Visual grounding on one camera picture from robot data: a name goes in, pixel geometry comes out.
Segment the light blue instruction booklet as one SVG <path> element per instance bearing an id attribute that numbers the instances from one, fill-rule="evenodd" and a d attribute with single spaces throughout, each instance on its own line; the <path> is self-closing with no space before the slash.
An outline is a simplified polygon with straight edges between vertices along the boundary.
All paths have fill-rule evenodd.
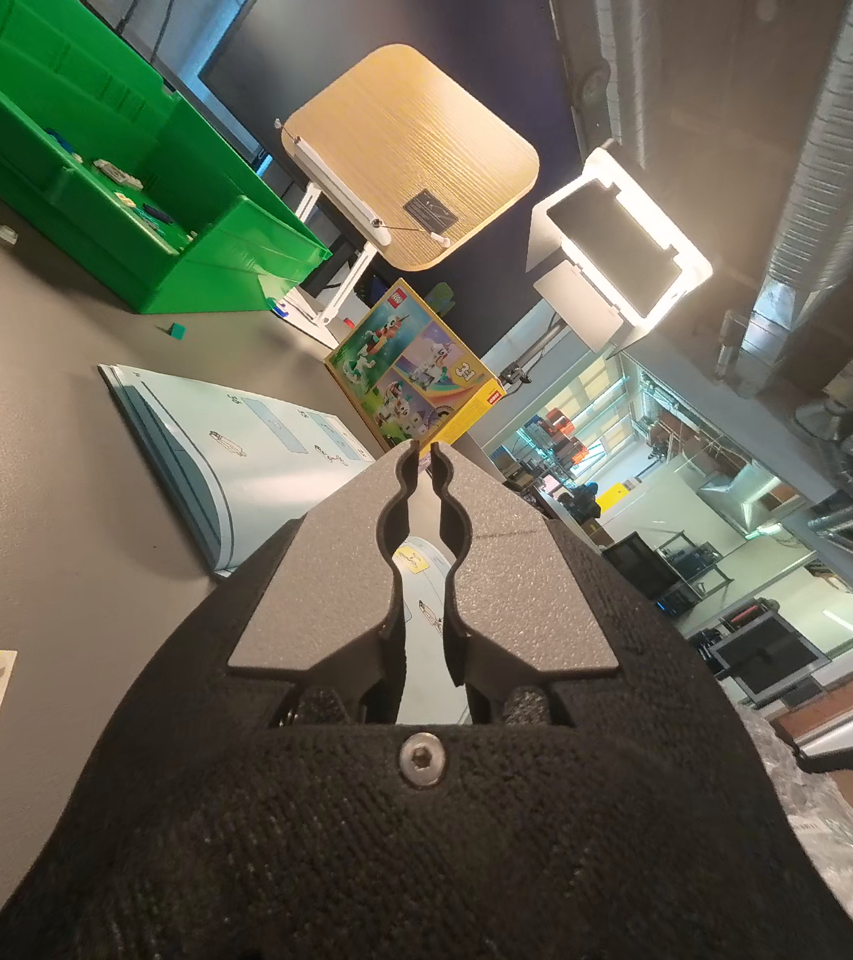
<path id="1" fill-rule="evenodd" d="M 220 579 L 376 459 L 335 414 L 133 366 L 98 370 L 211 575 Z M 443 653 L 452 562 L 438 532 L 421 537 L 412 530 L 393 562 L 408 654 L 398 721 L 468 724 L 465 689 L 454 685 Z"/>

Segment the yellow lego set box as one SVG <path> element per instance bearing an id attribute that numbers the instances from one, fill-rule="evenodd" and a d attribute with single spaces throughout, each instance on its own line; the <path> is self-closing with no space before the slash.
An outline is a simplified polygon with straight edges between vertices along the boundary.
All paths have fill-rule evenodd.
<path id="1" fill-rule="evenodd" d="M 501 402 L 501 380 L 408 282 L 394 283 L 324 366 L 383 450 L 453 444 Z"/>

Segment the white studio light panel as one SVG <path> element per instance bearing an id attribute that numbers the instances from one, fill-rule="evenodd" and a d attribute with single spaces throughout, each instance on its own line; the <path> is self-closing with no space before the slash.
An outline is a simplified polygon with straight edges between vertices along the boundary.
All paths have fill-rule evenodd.
<path id="1" fill-rule="evenodd" d="M 581 174 L 532 209 L 526 271 L 559 257 L 534 289 L 595 354 L 645 338 L 714 274 L 648 185 L 623 145 L 608 139 Z"/>

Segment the green plastic bin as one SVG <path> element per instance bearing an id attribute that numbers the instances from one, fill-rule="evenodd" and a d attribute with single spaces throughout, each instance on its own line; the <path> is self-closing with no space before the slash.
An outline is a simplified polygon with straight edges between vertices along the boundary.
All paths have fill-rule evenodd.
<path id="1" fill-rule="evenodd" d="M 44 133 L 140 179 L 177 252 Z M 81 2 L 0 1 L 0 199 L 139 314 L 260 311 L 329 249 Z"/>

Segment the black equipment cart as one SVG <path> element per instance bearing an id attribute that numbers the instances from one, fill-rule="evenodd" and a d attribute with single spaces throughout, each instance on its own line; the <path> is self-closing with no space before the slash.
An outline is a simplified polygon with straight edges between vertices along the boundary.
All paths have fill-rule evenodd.
<path id="1" fill-rule="evenodd" d="M 719 569 L 721 553 L 709 543 L 695 544 L 684 532 L 657 547 L 634 532 L 604 548 L 601 555 L 671 619 L 689 614 L 731 583 Z"/>

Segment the wooden side table white stand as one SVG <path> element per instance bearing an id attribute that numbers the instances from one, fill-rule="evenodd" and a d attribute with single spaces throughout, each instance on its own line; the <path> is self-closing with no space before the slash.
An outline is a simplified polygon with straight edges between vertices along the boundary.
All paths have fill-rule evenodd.
<path id="1" fill-rule="evenodd" d="M 290 322 L 334 347 L 329 332 L 376 257 L 402 276 L 431 270 L 529 194 L 534 147 L 412 46 L 379 47 L 286 119 L 274 121 L 307 176 L 296 208 L 306 222 L 321 198 L 362 236 L 342 284 L 319 312 Z"/>

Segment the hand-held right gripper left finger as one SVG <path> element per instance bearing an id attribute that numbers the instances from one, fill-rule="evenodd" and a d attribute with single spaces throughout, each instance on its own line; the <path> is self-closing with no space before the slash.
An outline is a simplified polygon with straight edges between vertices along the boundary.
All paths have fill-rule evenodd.
<path id="1" fill-rule="evenodd" d="M 402 578 L 420 445 L 402 442 L 301 520 L 228 667 L 344 702 L 398 702 L 407 676 Z"/>

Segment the silver ventilation duct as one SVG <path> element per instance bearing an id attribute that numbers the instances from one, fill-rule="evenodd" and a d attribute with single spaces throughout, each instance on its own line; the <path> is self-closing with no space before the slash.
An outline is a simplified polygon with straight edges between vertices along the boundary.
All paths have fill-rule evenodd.
<path id="1" fill-rule="evenodd" d="M 853 271 L 853 1 L 819 84 L 767 268 L 745 325 L 732 388 L 753 399 Z"/>

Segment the assorted lego pieces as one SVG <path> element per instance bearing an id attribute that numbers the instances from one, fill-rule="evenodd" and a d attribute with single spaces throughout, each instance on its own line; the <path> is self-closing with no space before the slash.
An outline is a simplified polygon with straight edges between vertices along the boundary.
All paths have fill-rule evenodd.
<path id="1" fill-rule="evenodd" d="M 132 215 L 152 234 L 181 254 L 192 246 L 196 239 L 194 231 L 185 230 L 166 210 L 157 206 L 147 196 L 144 183 L 136 176 L 117 167 L 106 159 L 84 160 L 73 144 L 52 127 L 43 132 L 71 160 L 89 173 L 103 187 L 110 198 Z"/>

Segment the black framed monitor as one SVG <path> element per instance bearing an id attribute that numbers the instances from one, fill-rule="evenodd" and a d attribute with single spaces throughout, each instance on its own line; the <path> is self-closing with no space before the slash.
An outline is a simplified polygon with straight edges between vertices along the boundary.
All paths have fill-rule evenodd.
<path id="1" fill-rule="evenodd" d="M 829 658 L 777 610 L 768 610 L 708 648 L 716 678 L 732 679 L 765 707 L 812 676 Z"/>

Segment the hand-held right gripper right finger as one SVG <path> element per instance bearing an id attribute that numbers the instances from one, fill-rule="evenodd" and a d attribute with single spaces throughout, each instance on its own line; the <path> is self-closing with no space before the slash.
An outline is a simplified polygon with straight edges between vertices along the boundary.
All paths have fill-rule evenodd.
<path id="1" fill-rule="evenodd" d="M 568 559 L 599 553 L 444 442 L 430 447 L 445 580 L 445 664 L 470 722 L 501 722 L 516 691 L 616 674 L 620 665 Z"/>

